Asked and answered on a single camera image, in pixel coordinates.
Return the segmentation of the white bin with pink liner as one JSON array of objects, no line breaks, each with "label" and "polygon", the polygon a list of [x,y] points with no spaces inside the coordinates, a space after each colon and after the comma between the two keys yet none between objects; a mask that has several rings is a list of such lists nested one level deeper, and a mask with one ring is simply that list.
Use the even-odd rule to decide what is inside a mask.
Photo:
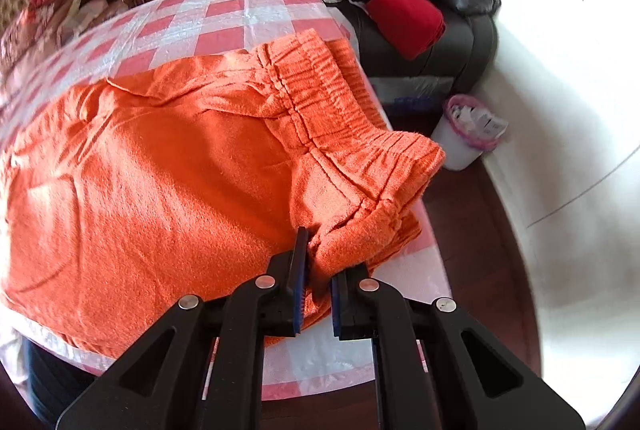
[{"label": "white bin with pink liner", "polygon": [[432,140],[445,152],[444,168],[460,171],[494,150],[508,125],[474,96],[457,94],[445,102]]}]

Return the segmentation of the orange terry pants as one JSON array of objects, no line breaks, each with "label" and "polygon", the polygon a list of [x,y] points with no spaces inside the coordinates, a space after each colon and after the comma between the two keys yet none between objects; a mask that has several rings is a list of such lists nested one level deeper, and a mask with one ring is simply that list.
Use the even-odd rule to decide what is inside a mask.
[{"label": "orange terry pants", "polygon": [[310,234],[306,325],[329,282],[420,235],[442,166],[387,129],[346,40],[305,30],[74,86],[1,156],[1,301],[117,358],[184,294],[213,300]]}]

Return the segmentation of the red folded cloth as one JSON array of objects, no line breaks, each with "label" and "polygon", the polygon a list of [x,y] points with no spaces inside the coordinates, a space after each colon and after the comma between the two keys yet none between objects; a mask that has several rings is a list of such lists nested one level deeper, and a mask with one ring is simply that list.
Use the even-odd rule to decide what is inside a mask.
[{"label": "red folded cloth", "polygon": [[442,12],[430,0],[370,0],[364,8],[404,60],[431,49],[446,31]]}]

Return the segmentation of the red white checkered table cover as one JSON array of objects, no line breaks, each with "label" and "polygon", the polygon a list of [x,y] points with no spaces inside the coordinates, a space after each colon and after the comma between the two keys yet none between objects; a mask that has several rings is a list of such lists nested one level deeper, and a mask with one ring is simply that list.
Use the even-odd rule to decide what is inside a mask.
[{"label": "red white checkered table cover", "polygon": [[[346,38],[356,51],[354,28],[321,0],[155,0],[108,20],[66,44],[9,91],[1,109],[1,141],[27,124],[74,83],[143,72],[170,60],[237,49],[314,28],[324,40]],[[405,297],[424,302],[450,296],[448,280],[423,202],[412,208],[422,233],[374,277]],[[80,369],[103,372],[112,360],[79,351],[58,336],[1,306],[1,363],[21,384],[22,335]],[[329,317],[265,353],[266,400],[296,398],[355,387],[373,380],[371,345],[339,342]]]}]

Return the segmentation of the stack of pink floral quilts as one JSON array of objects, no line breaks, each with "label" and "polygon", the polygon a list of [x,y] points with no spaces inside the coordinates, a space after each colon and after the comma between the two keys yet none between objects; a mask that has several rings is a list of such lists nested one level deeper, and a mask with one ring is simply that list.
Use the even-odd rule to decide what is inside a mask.
[{"label": "stack of pink floral quilts", "polygon": [[33,68],[62,44],[62,26],[79,11],[81,0],[29,0],[1,36],[1,75],[19,64]]}]

